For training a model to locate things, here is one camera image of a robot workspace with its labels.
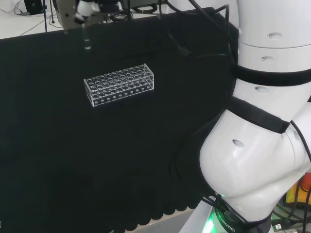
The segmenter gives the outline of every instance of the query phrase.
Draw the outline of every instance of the green light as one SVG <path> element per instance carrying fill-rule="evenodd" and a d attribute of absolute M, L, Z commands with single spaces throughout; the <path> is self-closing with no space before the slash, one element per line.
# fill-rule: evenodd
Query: green light
<path fill-rule="evenodd" d="M 207 220 L 207 222 L 205 223 L 202 233 L 211 233 L 213 228 L 214 228 L 214 223 L 212 221 L 212 215 L 211 215 L 209 219 Z"/>

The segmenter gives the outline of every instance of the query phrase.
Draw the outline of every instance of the wire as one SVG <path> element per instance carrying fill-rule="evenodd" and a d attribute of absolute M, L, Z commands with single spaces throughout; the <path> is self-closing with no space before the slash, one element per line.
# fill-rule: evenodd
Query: wire
<path fill-rule="evenodd" d="M 19 4 L 20 2 L 21 2 L 21 0 L 20 0 L 18 3 L 16 3 L 16 5 L 15 5 L 15 7 L 14 7 L 14 9 L 13 9 L 15 15 L 18 15 L 18 16 L 19 16 L 20 14 L 17 14 L 17 13 L 15 12 L 15 10 L 18 9 L 17 6 L 18 6 L 18 4 Z"/>
<path fill-rule="evenodd" d="M 50 7 L 51 7 L 51 12 L 52 12 L 52 14 L 51 14 L 51 16 L 52 16 L 52 23 L 55 23 L 55 21 L 54 21 L 54 15 L 53 15 L 53 7 L 52 7 L 52 0 L 50 0 Z"/>
<path fill-rule="evenodd" d="M 203 54 L 203 55 L 195 55 L 189 49 L 187 49 L 186 47 L 183 47 L 183 46 L 179 45 L 177 40 L 172 35 L 172 33 L 171 33 L 170 29 L 168 28 L 168 26 L 164 23 L 164 17 L 163 17 L 163 13 L 162 13 L 162 0 L 158 0 L 158 5 L 159 5 L 159 13 L 160 13 L 159 14 L 160 15 L 159 18 L 160 18 L 164 28 L 166 29 L 166 32 L 167 32 L 169 38 L 176 45 L 178 52 L 182 56 L 185 56 L 185 57 L 188 57 L 188 58 L 194 58 L 194 59 L 198 59 L 198 58 L 202 58 L 202 57 L 225 57 L 225 54 L 223 54 L 223 53 L 210 53 L 210 54 Z"/>
<path fill-rule="evenodd" d="M 131 1 L 127 0 L 127 19 L 131 22 Z"/>
<path fill-rule="evenodd" d="M 187 16 L 197 16 L 197 13 L 189 13 L 189 12 L 184 12 L 181 11 L 179 9 L 177 9 L 176 7 L 174 7 L 168 0 L 164 1 L 172 10 L 176 11 L 177 13 L 181 14 L 181 15 L 187 15 Z"/>
<path fill-rule="evenodd" d="M 21 2 L 21 0 L 18 2 L 18 3 L 16 3 L 16 5 L 15 5 L 15 7 L 14 7 L 14 9 L 13 10 L 11 10 L 11 11 L 9 11 L 9 12 L 6 12 L 5 10 L 3 10 L 3 9 L 1 9 L 0 8 L 0 10 L 2 10 L 3 12 L 5 12 L 5 13 L 10 13 L 10 12 L 12 12 L 12 11 L 14 11 L 16 8 L 17 8 L 17 6 L 18 6 L 18 4 Z"/>
<path fill-rule="evenodd" d="M 49 20 L 49 24 L 50 24 L 51 26 L 56 27 L 56 28 L 63 28 L 63 27 L 57 27 L 57 26 L 51 24 L 51 19 L 52 19 L 52 18 L 49 18 L 49 19 L 50 19 L 50 20 Z"/>
<path fill-rule="evenodd" d="M 32 30 L 32 29 L 34 29 L 36 26 L 38 26 L 39 24 L 41 24 L 41 23 L 43 23 L 43 22 L 44 22 L 44 20 L 43 20 L 43 21 L 41 21 L 40 23 L 38 23 L 37 25 L 35 25 L 34 27 L 30 28 L 29 30 L 25 31 L 24 33 L 22 33 L 22 34 L 21 34 L 21 35 L 19 35 L 19 36 L 24 35 L 25 33 L 29 32 L 29 31 L 30 31 L 30 30 Z"/>
<path fill-rule="evenodd" d="M 202 198 L 202 201 L 204 201 L 205 203 L 207 203 L 207 204 L 213 206 L 213 207 L 216 208 L 216 209 L 222 210 L 222 211 L 224 211 L 224 212 L 228 211 L 228 210 L 225 209 L 224 207 L 218 205 L 214 200 L 212 200 L 212 199 L 209 198 L 209 197 L 204 197 L 204 198 Z"/>
<path fill-rule="evenodd" d="M 32 28 L 30 28 L 29 30 L 27 30 L 27 31 L 25 31 L 24 33 L 22 33 L 21 35 L 19 35 L 19 36 L 22 36 L 22 35 L 24 35 L 25 33 L 27 33 L 27 32 L 29 32 L 30 30 L 32 30 L 32 29 L 34 29 L 36 26 L 38 26 L 39 24 L 41 24 L 41 23 L 43 23 L 44 22 L 44 20 L 43 21 L 41 21 L 40 23 L 38 23 L 37 25 L 35 25 L 34 27 L 32 27 Z"/>
<path fill-rule="evenodd" d="M 227 33 L 229 33 L 229 14 L 230 14 L 230 7 L 228 4 L 223 5 L 219 7 L 218 9 L 215 9 L 211 14 L 214 15 L 216 13 L 219 13 L 220 11 L 225 10 L 225 28 Z"/>
<path fill-rule="evenodd" d="M 275 211 L 273 211 L 273 214 L 275 214 L 276 216 L 278 216 L 280 218 L 280 220 L 277 221 L 277 224 L 282 223 L 282 222 L 286 222 L 286 221 L 294 221 L 293 219 L 290 219 L 290 218 L 293 216 L 293 214 L 296 210 L 296 207 L 297 207 L 299 189 L 300 189 L 301 183 L 303 181 L 303 178 L 304 178 L 304 176 L 301 177 L 297 183 L 294 205 L 293 205 L 291 211 L 289 212 L 288 216 L 287 217 L 279 216 L 279 215 L 277 215 L 277 213 Z"/>
<path fill-rule="evenodd" d="M 149 9 L 149 10 L 141 10 L 141 9 L 139 9 L 139 7 L 146 7 L 146 6 L 151 6 L 152 9 Z M 156 6 L 156 4 L 153 3 L 153 4 L 150 4 L 150 5 L 142 5 L 142 6 L 134 7 L 133 10 L 136 11 L 137 13 L 140 13 L 140 14 L 151 14 L 151 13 L 157 11 L 157 6 Z"/>
<path fill-rule="evenodd" d="M 248 223 L 248 221 L 242 215 L 240 215 L 235 209 L 233 209 L 225 200 L 223 200 L 223 202 L 229 207 L 229 209 L 232 212 L 234 212 L 238 217 L 240 217 L 240 219 L 242 219 L 245 223 Z"/>
<path fill-rule="evenodd" d="M 237 52 L 236 52 L 236 48 L 233 46 L 233 39 L 231 37 L 231 35 L 229 34 L 229 32 L 227 32 L 227 30 L 219 27 L 219 25 L 211 18 L 211 16 L 206 13 L 201 7 L 200 5 L 195 1 L 195 0 L 189 0 L 189 2 L 194 6 L 194 8 L 199 11 L 199 13 L 201 13 L 209 22 L 211 22 L 218 30 L 219 32 L 221 32 L 222 34 L 224 34 L 227 39 L 229 40 L 229 44 L 230 44 L 230 51 L 234 60 L 234 63 L 237 63 Z"/>
<path fill-rule="evenodd" d="M 290 211 L 286 210 L 284 207 L 280 206 L 279 204 L 277 204 L 276 206 L 277 206 L 281 211 L 283 211 L 283 212 L 285 212 L 285 213 L 287 213 L 287 214 L 290 214 L 290 213 L 291 213 Z M 297 219 L 300 220 L 300 221 L 303 221 L 303 218 L 301 218 L 301 217 L 299 217 L 299 216 L 297 216 L 297 215 L 295 215 L 295 214 L 292 214 L 292 216 L 293 216 L 294 218 L 297 218 Z"/>
<path fill-rule="evenodd" d="M 306 206 L 305 206 L 305 213 L 304 213 L 304 217 L 303 217 L 302 233 L 306 233 L 307 215 L 308 215 L 308 210 L 309 210 L 310 194 L 311 194 L 311 189 L 308 191 L 307 198 L 306 198 Z"/>

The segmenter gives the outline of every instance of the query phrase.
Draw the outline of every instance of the black cloth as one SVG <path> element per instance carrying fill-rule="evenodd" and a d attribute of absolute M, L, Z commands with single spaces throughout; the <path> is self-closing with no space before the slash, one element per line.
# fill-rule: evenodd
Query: black cloth
<path fill-rule="evenodd" d="M 165 18 L 183 46 L 226 53 L 200 17 Z M 90 52 L 79 29 L 0 41 L 3 233 L 130 230 L 200 200 L 198 156 L 212 126 L 187 137 L 223 108 L 229 60 L 183 58 L 157 17 L 94 25 L 90 38 Z M 144 63 L 154 92 L 91 107 L 84 78 Z M 169 175 L 174 154 L 185 179 Z"/>

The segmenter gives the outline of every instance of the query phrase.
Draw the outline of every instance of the black cable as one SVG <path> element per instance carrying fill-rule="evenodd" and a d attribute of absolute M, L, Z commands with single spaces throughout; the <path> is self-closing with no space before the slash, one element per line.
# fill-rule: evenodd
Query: black cable
<path fill-rule="evenodd" d="M 227 32 L 225 29 L 219 27 L 219 25 L 212 19 L 212 17 L 206 13 L 201 7 L 200 5 L 195 1 L 195 0 L 189 0 L 189 2 L 194 6 L 194 8 L 199 11 L 209 22 L 211 22 L 217 29 L 219 32 L 221 32 L 222 34 L 224 34 L 227 39 L 229 40 L 229 44 L 230 44 L 230 49 L 232 50 L 232 56 L 233 56 L 233 59 L 234 59 L 234 63 L 236 64 L 237 63 L 237 50 L 235 48 L 234 45 L 234 42 L 233 42 L 233 39 L 231 37 L 231 35 L 229 34 L 229 32 Z"/>
<path fill-rule="evenodd" d="M 306 139 L 305 137 L 303 136 L 302 132 L 300 131 L 300 129 L 298 128 L 298 126 L 295 124 L 294 121 L 291 121 L 291 124 L 293 125 L 293 127 L 297 130 L 297 133 L 299 134 L 299 137 L 301 138 L 301 141 L 303 143 L 303 146 L 305 147 L 306 149 L 306 152 L 307 152 L 307 155 L 310 159 L 310 162 L 311 162 L 311 153 L 310 153 L 310 150 L 309 150 L 309 147 L 308 147 L 308 144 L 306 142 Z"/>
<path fill-rule="evenodd" d="M 284 218 L 283 215 L 279 214 L 278 212 L 276 212 L 276 211 L 274 211 L 274 210 L 272 211 L 272 213 L 273 213 L 275 216 L 278 216 L 280 219 Z M 289 222 L 296 222 L 296 220 L 293 220 L 293 219 L 288 219 L 287 221 L 289 221 Z M 273 225 L 277 225 L 277 224 L 280 224 L 280 223 L 282 223 L 282 222 L 284 222 L 284 221 L 277 222 L 277 223 L 273 223 Z"/>
<path fill-rule="evenodd" d="M 310 188 L 310 190 L 308 191 L 307 198 L 306 198 L 306 206 L 305 206 L 305 213 L 304 213 L 304 217 L 303 217 L 302 233 L 306 233 L 307 215 L 308 215 L 308 210 L 309 210 L 310 194 L 311 194 L 311 188 Z"/>
<path fill-rule="evenodd" d="M 276 206 L 277 206 L 281 211 L 287 213 L 288 215 L 291 214 L 290 211 L 286 210 L 284 207 L 280 206 L 279 204 L 277 204 Z M 301 217 L 299 217 L 299 216 L 297 216 L 297 215 L 295 215 L 295 214 L 292 214 L 292 216 L 293 216 L 294 218 L 297 218 L 297 219 L 300 220 L 300 221 L 303 221 L 303 218 L 301 218 Z"/>
<path fill-rule="evenodd" d="M 215 9 L 211 14 L 214 15 L 222 10 L 225 10 L 225 28 L 226 31 L 229 33 L 229 14 L 230 14 L 230 7 L 228 4 L 223 5 L 217 9 Z"/>
<path fill-rule="evenodd" d="M 202 58 L 202 57 L 225 57 L 225 54 L 223 54 L 223 53 L 210 53 L 210 54 L 194 55 L 186 47 L 180 46 L 179 43 L 177 42 L 177 40 L 171 34 L 170 29 L 168 28 L 168 26 L 164 22 L 164 17 L 163 17 L 163 13 L 162 13 L 162 0 L 158 0 L 158 5 L 159 5 L 159 13 L 160 13 L 159 14 L 160 15 L 159 18 L 160 18 L 164 28 L 166 29 L 166 32 L 167 32 L 169 38 L 176 45 L 177 50 L 179 51 L 179 53 L 182 56 L 185 56 L 185 57 L 188 57 L 188 58 L 194 58 L 194 59 L 198 59 L 198 58 Z"/>
<path fill-rule="evenodd" d="M 51 25 L 51 26 L 53 26 L 53 27 L 56 27 L 56 28 L 63 28 L 63 27 L 57 27 L 57 26 L 55 26 L 55 25 L 53 25 L 53 24 L 51 24 L 51 17 L 49 18 L 50 20 L 49 20 L 49 24 Z"/>
<path fill-rule="evenodd" d="M 295 225 L 297 223 L 302 223 L 302 221 L 301 222 L 282 222 L 281 228 L 282 229 L 290 229 L 290 228 L 292 228 L 293 225 Z"/>
<path fill-rule="evenodd" d="M 226 206 L 229 207 L 229 209 L 232 212 L 234 212 L 238 217 L 240 217 L 240 219 L 242 219 L 245 223 L 248 223 L 248 221 L 242 215 L 240 215 L 235 209 L 233 209 L 225 200 L 223 200 L 223 202 L 226 204 Z"/>
<path fill-rule="evenodd" d="M 146 7 L 146 6 L 150 6 L 150 7 L 152 7 L 152 9 L 149 9 L 149 10 L 139 9 L 139 7 Z M 140 14 L 151 14 L 151 13 L 157 11 L 157 6 L 155 3 L 153 3 L 153 4 L 149 4 L 149 5 L 142 5 L 142 6 L 134 7 L 133 10 L 136 11 L 137 13 L 140 13 Z"/>
<path fill-rule="evenodd" d="M 228 211 L 225 208 L 223 208 L 222 206 L 219 206 L 218 204 L 216 204 L 215 201 L 210 199 L 210 198 L 204 197 L 204 198 L 202 198 L 202 201 L 209 204 L 210 206 L 213 206 L 216 209 L 222 210 L 224 212 Z"/>
<path fill-rule="evenodd" d="M 131 22 L 131 2 L 127 0 L 127 19 Z"/>
<path fill-rule="evenodd" d="M 197 16 L 197 13 L 189 13 L 189 12 L 184 12 L 181 11 L 179 9 L 177 9 L 176 7 L 174 7 L 168 0 L 164 1 L 172 10 L 176 11 L 177 13 L 181 14 L 181 15 L 188 15 L 188 16 Z"/>
<path fill-rule="evenodd" d="M 294 212 L 295 212 L 295 210 L 296 210 L 296 207 L 297 207 L 299 189 L 300 189 L 301 183 L 302 183 L 302 181 L 303 181 L 303 178 L 304 178 L 304 176 L 301 177 L 301 178 L 299 179 L 298 183 L 297 183 L 296 193 L 295 193 L 295 199 L 294 199 L 294 205 L 293 205 L 293 207 L 292 207 L 290 213 L 288 214 L 288 216 L 287 216 L 287 217 L 284 217 L 284 216 L 281 216 L 281 217 L 280 217 L 280 216 L 278 216 L 278 215 L 275 214 L 275 211 L 273 212 L 273 214 L 275 214 L 276 216 L 278 216 L 278 217 L 280 218 L 280 220 L 277 221 L 277 224 L 282 223 L 282 222 L 286 222 L 286 221 L 293 221 L 293 220 L 290 219 L 290 218 L 293 216 L 293 214 L 294 214 Z"/>

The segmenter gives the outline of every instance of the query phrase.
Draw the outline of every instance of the white floor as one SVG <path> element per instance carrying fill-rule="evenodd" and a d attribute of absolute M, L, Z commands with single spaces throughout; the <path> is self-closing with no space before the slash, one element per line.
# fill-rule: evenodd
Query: white floor
<path fill-rule="evenodd" d="M 16 3 L 19 2 L 19 0 L 0 0 L 0 8 L 3 9 L 6 12 L 11 11 L 14 9 Z M 46 0 L 46 5 L 48 6 L 46 10 L 46 15 L 51 15 L 51 8 L 50 8 L 50 1 Z M 24 4 L 24 1 L 22 0 L 18 4 L 18 8 L 22 12 L 26 12 L 26 7 Z M 163 13 L 166 12 L 166 5 L 162 7 Z M 36 34 L 36 33 L 43 33 L 45 32 L 45 25 L 44 25 L 44 15 L 35 15 L 35 16 L 19 16 L 14 13 L 14 11 L 10 13 L 5 13 L 4 11 L 0 10 L 0 39 L 4 38 L 10 38 L 15 36 L 22 35 L 29 35 L 29 34 Z M 134 18 L 141 18 L 141 17 L 154 17 L 154 15 L 143 15 L 143 14 L 133 14 Z M 54 19 L 55 23 L 54 26 L 49 24 L 49 19 L 47 19 L 47 29 L 48 32 L 62 30 L 61 25 L 59 24 L 57 18 Z"/>

